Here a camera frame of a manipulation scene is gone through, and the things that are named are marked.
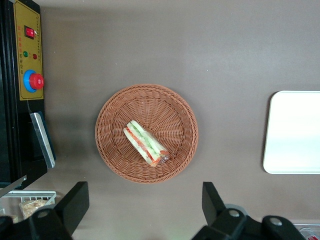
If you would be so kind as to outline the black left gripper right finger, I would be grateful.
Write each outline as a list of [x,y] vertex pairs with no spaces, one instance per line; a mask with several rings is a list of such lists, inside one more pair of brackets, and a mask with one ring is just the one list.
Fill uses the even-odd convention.
[[258,222],[241,210],[226,207],[212,182],[202,184],[202,211],[207,225],[194,240],[303,240],[288,219],[267,215]]

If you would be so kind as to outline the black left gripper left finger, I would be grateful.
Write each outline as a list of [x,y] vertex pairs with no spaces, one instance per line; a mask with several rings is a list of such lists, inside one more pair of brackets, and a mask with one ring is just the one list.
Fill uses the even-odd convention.
[[89,186],[79,181],[56,204],[43,206],[29,218],[13,223],[0,217],[2,240],[71,240],[90,206]]

